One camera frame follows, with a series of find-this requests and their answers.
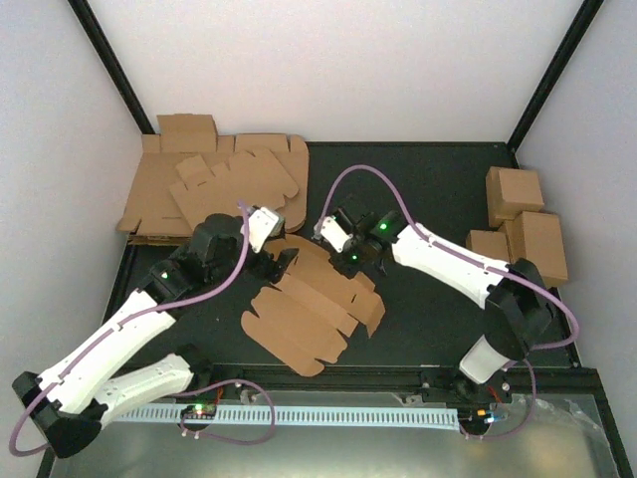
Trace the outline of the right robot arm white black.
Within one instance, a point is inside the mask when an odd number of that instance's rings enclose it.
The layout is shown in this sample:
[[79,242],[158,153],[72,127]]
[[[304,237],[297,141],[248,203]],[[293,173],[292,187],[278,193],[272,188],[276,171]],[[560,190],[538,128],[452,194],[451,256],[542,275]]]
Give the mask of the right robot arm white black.
[[348,202],[321,219],[315,233],[329,245],[333,268],[347,278],[365,263],[387,260],[433,277],[483,311],[482,334],[452,377],[455,394],[465,401],[483,395],[497,371],[525,359],[557,315],[532,262],[477,254],[410,224],[398,211],[380,217]]

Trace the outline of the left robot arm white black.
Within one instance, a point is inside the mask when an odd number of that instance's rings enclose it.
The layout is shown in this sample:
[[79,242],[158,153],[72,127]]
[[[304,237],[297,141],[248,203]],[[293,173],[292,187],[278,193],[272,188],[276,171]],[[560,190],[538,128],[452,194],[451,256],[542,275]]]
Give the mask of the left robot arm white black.
[[285,235],[285,219],[266,207],[241,216],[215,213],[195,227],[191,238],[151,267],[121,307],[66,358],[41,373],[25,371],[12,387],[25,407],[9,450],[32,421],[59,458],[78,454],[116,418],[164,396],[201,397],[213,386],[211,364],[192,345],[126,374],[120,368],[143,346],[174,326],[185,309],[226,290],[244,271],[279,282],[298,252],[281,258],[265,244]]

